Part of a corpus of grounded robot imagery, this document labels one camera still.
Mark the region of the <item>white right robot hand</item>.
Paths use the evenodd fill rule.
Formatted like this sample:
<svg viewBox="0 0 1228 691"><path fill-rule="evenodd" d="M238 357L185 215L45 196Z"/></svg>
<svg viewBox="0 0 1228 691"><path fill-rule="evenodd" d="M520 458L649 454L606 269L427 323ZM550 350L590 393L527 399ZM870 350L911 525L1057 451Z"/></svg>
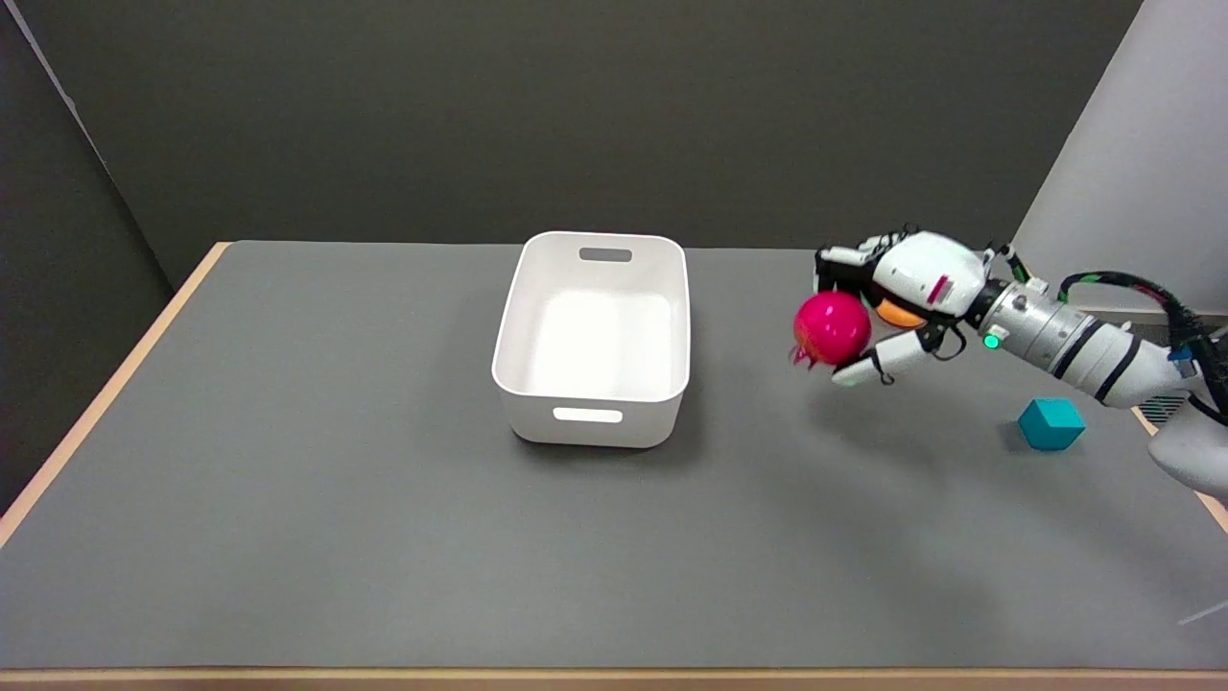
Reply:
<svg viewBox="0 0 1228 691"><path fill-rule="evenodd" d="M911 227L872 236L855 248L815 250L817 293L837 290L871 306L887 301L923 320L922 326L873 342L837 365L833 382L846 388L871 380L890 385L904 369L933 358L946 334L971 314L995 255Z"/></svg>

